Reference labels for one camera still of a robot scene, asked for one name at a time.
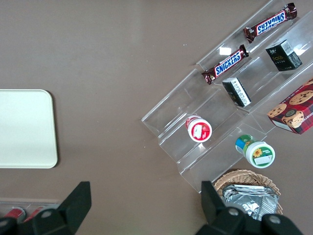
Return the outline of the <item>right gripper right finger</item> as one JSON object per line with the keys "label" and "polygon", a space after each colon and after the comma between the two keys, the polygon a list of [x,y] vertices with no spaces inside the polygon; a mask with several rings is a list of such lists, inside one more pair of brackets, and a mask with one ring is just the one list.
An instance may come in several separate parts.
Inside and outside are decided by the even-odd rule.
{"label": "right gripper right finger", "polygon": [[201,183],[201,206],[207,224],[198,231],[199,235],[242,235],[245,214],[237,208],[227,207],[210,181]]}

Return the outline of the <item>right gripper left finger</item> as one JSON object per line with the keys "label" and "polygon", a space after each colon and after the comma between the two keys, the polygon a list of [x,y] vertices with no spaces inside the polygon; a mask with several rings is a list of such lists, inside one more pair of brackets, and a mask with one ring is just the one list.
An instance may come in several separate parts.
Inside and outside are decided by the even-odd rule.
{"label": "right gripper left finger", "polygon": [[90,182],[78,186],[57,208],[45,208],[19,225],[20,235],[74,235],[91,208]]}

